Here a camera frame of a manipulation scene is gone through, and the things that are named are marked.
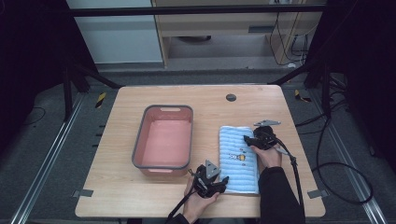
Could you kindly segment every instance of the cable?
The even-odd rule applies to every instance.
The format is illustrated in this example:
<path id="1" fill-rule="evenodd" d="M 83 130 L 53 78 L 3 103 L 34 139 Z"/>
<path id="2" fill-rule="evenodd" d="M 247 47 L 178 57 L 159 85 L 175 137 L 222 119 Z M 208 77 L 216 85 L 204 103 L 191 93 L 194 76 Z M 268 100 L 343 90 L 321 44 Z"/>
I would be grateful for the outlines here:
<path id="1" fill-rule="evenodd" d="M 35 107 L 33 107 L 33 109 L 41 109 L 42 111 L 43 111 L 43 114 L 41 115 L 41 117 L 39 118 L 39 119 L 36 119 L 36 120 L 34 120 L 34 121 L 32 121 L 32 122 L 29 122 L 29 123 L 23 123 L 23 125 L 31 125 L 31 124 L 34 124 L 34 123 L 37 123 L 37 122 L 39 122 L 41 119 L 43 119 L 44 118 L 44 116 L 46 116 L 46 110 L 43 108 L 43 107 L 39 107 L 39 106 L 35 106 Z"/>
<path id="2" fill-rule="evenodd" d="M 338 103 L 332 105 L 332 107 L 331 107 L 332 112 L 334 112 L 334 111 L 336 111 L 336 110 L 338 109 L 338 108 L 335 109 L 337 106 L 342 105 L 342 104 L 345 104 L 346 102 L 347 102 L 346 100 L 341 100 L 340 102 L 338 102 Z M 318 119 L 321 119 L 321 118 L 322 118 L 323 116 L 325 116 L 325 115 L 326 115 L 325 113 L 319 114 L 319 115 L 313 117 L 312 119 L 307 119 L 307 120 L 305 120 L 305 121 L 303 121 L 303 122 L 301 122 L 301 123 L 295 124 L 294 126 L 295 126 L 296 128 L 298 128 L 298 127 L 301 127 L 301 126 L 310 124 L 310 123 L 312 123 L 312 122 L 314 122 L 314 121 L 316 121 L 316 120 L 318 120 Z"/>
<path id="3" fill-rule="evenodd" d="M 272 36 L 273 36 L 273 33 L 274 33 L 275 28 L 277 28 L 277 32 L 278 32 L 278 34 L 279 34 L 280 43 L 282 44 L 283 53 L 285 54 L 286 58 L 290 60 L 290 62 L 288 62 L 288 63 L 279 63 L 279 62 L 275 59 L 277 65 L 287 65 L 287 64 L 289 64 L 289 63 L 296 63 L 296 62 L 299 62 L 299 60 L 293 60 L 293 59 L 289 58 L 289 56 L 288 56 L 288 54 L 287 54 L 287 52 L 286 52 L 285 44 L 283 43 L 283 39 L 282 39 L 281 34 L 280 34 L 278 21 L 279 21 L 279 12 L 276 13 L 276 21 L 275 21 L 274 29 L 273 29 L 273 31 L 272 31 L 272 33 L 271 33 L 271 35 L 270 35 L 270 38 L 269 38 L 271 51 L 273 52 L 273 55 L 274 55 L 274 57 L 275 57 L 275 52 L 274 52 L 274 49 L 273 49 L 273 47 L 272 47 Z"/>
<path id="4" fill-rule="evenodd" d="M 332 85 L 336 89 L 338 89 L 340 91 L 346 91 L 347 90 L 347 86 L 344 83 L 342 83 L 340 80 L 338 80 L 337 78 L 330 76 L 330 81 L 332 82 Z"/>
<path id="5" fill-rule="evenodd" d="M 343 200 L 343 201 L 345 201 L 347 203 L 352 203 L 352 204 L 357 204 L 357 205 L 362 205 L 364 203 L 368 203 L 368 202 L 370 202 L 370 200 L 374 196 L 374 190 L 373 190 L 373 186 L 370 183 L 370 181 L 367 179 L 367 177 L 361 171 L 357 170 L 356 168 L 354 168 L 354 167 L 352 167 L 350 165 L 347 165 L 347 164 L 344 164 L 344 163 L 341 163 L 341 162 L 325 162 L 325 163 L 322 163 L 321 165 L 319 165 L 319 149 L 320 149 L 320 145 L 321 145 L 321 141 L 322 141 L 322 138 L 323 138 L 324 131 L 325 131 L 326 127 L 328 126 L 328 123 L 330 122 L 330 120 L 331 119 L 329 119 L 329 118 L 326 119 L 325 125 L 323 126 L 322 132 L 320 133 L 320 137 L 319 137 L 319 141 L 318 141 L 318 147 L 317 147 L 317 156 L 316 156 L 317 167 L 313 168 L 312 172 L 317 171 L 318 172 L 318 176 L 319 176 L 320 180 L 322 181 L 323 185 L 333 195 L 335 195 L 339 199 L 341 199 L 341 200 Z M 320 168 L 323 167 L 323 166 L 327 166 L 327 165 L 343 165 L 343 166 L 346 166 L 349 169 L 352 169 L 353 171 L 357 172 L 360 176 L 363 177 L 364 181 L 368 185 L 368 187 L 370 189 L 370 195 L 363 201 L 353 201 L 353 200 L 349 200 L 349 199 L 347 199 L 345 197 L 342 197 L 340 194 L 336 193 L 332 188 L 329 187 L 329 185 L 326 183 L 326 181 L 324 181 L 323 176 L 321 175 L 321 172 L 320 172 Z"/>
<path id="6" fill-rule="evenodd" d="M 197 179 L 197 177 L 195 176 L 195 174 L 192 172 L 192 170 L 189 170 L 190 174 L 194 176 L 194 179 L 192 181 L 192 185 L 191 188 L 189 190 L 189 192 L 184 196 L 183 199 L 181 199 L 181 201 L 176 205 L 176 207 L 174 208 L 174 210 L 172 210 L 172 212 L 169 214 L 168 218 L 165 221 L 165 224 L 168 223 L 172 217 L 175 215 L 175 213 L 178 211 L 178 209 L 181 207 L 181 205 L 183 205 L 192 194 L 196 193 L 197 191 L 193 191 L 194 190 L 194 186 L 195 186 L 195 181 Z"/>
<path id="7" fill-rule="evenodd" d="M 264 131 L 264 132 L 261 132 L 261 133 L 267 135 L 270 139 L 274 139 L 288 153 L 288 156 L 290 158 L 290 164 L 293 167 L 293 172 L 294 172 L 294 176 L 295 176 L 295 180 L 296 180 L 296 187 L 297 187 L 300 207 L 301 207 L 301 210 L 302 210 L 302 213 L 303 213 L 303 217 L 305 218 L 304 199 L 303 199 L 303 192 L 301 190 L 300 176 L 299 176 L 298 170 L 297 170 L 297 159 L 294 156 L 291 155 L 291 153 L 289 152 L 289 150 L 285 146 L 285 144 L 283 144 L 283 142 L 280 139 L 276 138 L 276 136 L 272 133 L 272 131 L 269 132 L 269 133 L 267 131 Z"/>
<path id="8" fill-rule="evenodd" d="M 304 37 L 304 47 L 303 47 L 303 49 L 295 50 L 294 49 L 294 45 L 295 45 L 296 39 L 298 37 L 300 37 L 300 36 L 296 35 L 293 38 L 293 42 L 291 43 L 291 47 L 290 47 L 290 52 L 291 52 L 292 55 L 300 57 L 300 60 L 299 60 L 300 61 L 300 65 L 303 65 L 303 63 L 305 63 L 305 59 L 306 59 L 306 56 L 307 56 L 307 53 L 308 53 L 308 49 L 307 49 L 308 48 L 308 35 L 303 35 L 303 37 Z"/>
<path id="9" fill-rule="evenodd" d="M 308 32 L 306 32 L 305 34 L 303 34 L 303 35 L 300 35 L 300 36 L 291 36 L 291 35 L 285 35 L 285 36 L 289 36 L 289 37 L 294 37 L 294 38 L 300 38 L 300 37 L 303 37 L 303 36 L 305 36 L 305 35 L 309 35 L 309 33 L 311 33 L 313 30 L 315 30 L 315 28 L 317 28 L 317 26 L 319 25 L 319 23 L 317 23 L 316 25 L 314 25 L 314 27 L 312 27 Z"/>

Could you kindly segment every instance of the gray floor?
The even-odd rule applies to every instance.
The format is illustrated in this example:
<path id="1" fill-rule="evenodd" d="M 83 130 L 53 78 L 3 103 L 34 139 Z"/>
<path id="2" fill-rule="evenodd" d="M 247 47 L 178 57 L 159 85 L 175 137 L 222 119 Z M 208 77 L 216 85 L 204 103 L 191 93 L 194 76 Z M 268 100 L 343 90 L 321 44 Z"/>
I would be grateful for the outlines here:
<path id="1" fill-rule="evenodd" d="M 263 36 L 212 36 L 207 42 L 177 39 L 172 41 L 170 60 L 166 68 L 136 69 L 133 72 L 103 73 L 104 76 L 124 85 L 189 85 L 189 84 L 229 84 L 266 83 L 283 77 L 291 68 L 279 66 L 272 57 Z M 302 85 L 304 75 L 294 78 L 282 86 L 290 113 L 295 123 L 318 115 L 315 103 L 296 100 L 294 90 L 299 89 L 307 96 L 315 98 L 318 89 L 305 92 Z M 103 125 L 106 125 L 111 106 L 117 95 L 116 90 L 90 79 L 92 88 L 84 93 L 81 109 L 75 123 L 64 142 L 62 150 L 53 165 L 41 193 L 36 199 L 29 220 L 36 223 L 118 223 L 115 219 L 85 219 L 76 217 L 74 209 L 78 199 L 71 197 L 75 189 L 82 189 L 90 169 L 96 145 L 100 141 Z M 101 92 L 106 99 L 101 108 L 95 108 Z M 35 179 L 41 163 L 46 158 L 53 140 L 59 132 L 64 117 L 62 86 L 41 92 L 36 97 L 32 114 L 27 118 L 20 134 L 10 148 L 12 153 L 1 160 L 0 166 L 0 219 L 7 223 L 12 218 L 23 197 Z M 334 101 L 344 99 L 334 95 Z M 323 119 L 298 128 L 299 133 L 319 130 Z M 372 157 L 356 122 L 343 105 L 332 113 L 332 125 L 341 136 L 346 152 L 374 186 L 375 202 L 380 207 L 386 222 L 373 221 L 367 215 L 367 206 L 346 203 L 333 194 L 323 198 L 326 215 L 309 218 L 307 223 L 396 223 L 396 175 L 387 162 Z M 337 145 L 329 130 L 323 136 L 320 148 L 320 162 L 342 161 Z M 308 161 L 316 166 L 315 157 L 319 133 L 300 134 Z M 350 175 L 343 167 L 325 167 L 322 175 L 336 192 L 351 200 L 358 200 L 356 187 L 349 180 Z M 318 174 L 314 172 L 320 189 L 324 189 Z"/>

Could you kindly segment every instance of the human hand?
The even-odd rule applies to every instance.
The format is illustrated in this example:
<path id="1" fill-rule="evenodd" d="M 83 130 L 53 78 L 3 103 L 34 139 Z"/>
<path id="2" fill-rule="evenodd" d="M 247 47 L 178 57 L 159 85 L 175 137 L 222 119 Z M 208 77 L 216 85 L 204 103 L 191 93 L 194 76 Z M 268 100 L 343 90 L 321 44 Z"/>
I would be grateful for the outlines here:
<path id="1" fill-rule="evenodd" d="M 189 178 L 187 187 L 184 190 L 184 195 L 186 196 L 192 186 L 193 177 Z M 189 223 L 194 223 L 201 214 L 206 210 L 206 208 L 214 203 L 219 197 L 219 193 L 216 192 L 211 198 L 202 198 L 198 193 L 193 193 L 190 198 L 184 203 L 183 216 L 189 221 Z"/>
<path id="2" fill-rule="evenodd" d="M 255 146 L 251 146 L 251 149 L 259 155 L 264 167 L 270 168 L 282 165 L 282 154 L 278 152 L 275 147 L 278 147 L 278 145 L 267 150 L 262 150 Z"/>

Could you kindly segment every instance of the table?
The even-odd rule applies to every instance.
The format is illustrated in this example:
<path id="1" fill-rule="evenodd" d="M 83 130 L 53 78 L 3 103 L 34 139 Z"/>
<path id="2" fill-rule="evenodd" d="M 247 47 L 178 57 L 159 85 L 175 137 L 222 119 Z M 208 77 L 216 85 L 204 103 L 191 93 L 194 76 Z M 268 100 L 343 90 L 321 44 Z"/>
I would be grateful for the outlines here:
<path id="1" fill-rule="evenodd" d="M 226 95 L 236 96 L 234 102 Z M 263 119 L 280 120 L 276 136 L 297 158 L 307 217 L 321 217 L 321 198 L 309 199 L 317 189 L 282 90 L 276 85 L 141 86 L 120 89 L 81 196 L 79 217 L 167 217 L 183 198 L 189 174 L 182 177 L 145 176 L 132 164 L 134 142 L 149 105 L 189 105 L 193 109 L 190 168 L 208 159 L 219 165 L 219 128 L 251 126 Z M 297 196 L 289 159 L 284 158 L 291 188 Z M 259 217 L 260 196 L 222 194 L 203 217 Z"/>

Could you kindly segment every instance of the folded towel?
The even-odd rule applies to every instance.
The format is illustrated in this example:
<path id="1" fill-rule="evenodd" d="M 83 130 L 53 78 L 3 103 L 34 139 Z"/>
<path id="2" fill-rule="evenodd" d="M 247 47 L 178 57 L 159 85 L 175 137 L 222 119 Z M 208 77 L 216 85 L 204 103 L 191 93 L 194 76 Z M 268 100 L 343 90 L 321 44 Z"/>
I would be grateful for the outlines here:
<path id="1" fill-rule="evenodd" d="M 244 135 L 253 137 L 249 127 L 222 126 L 219 130 L 219 178 L 229 176 L 226 192 L 259 193 L 257 155 Z"/>

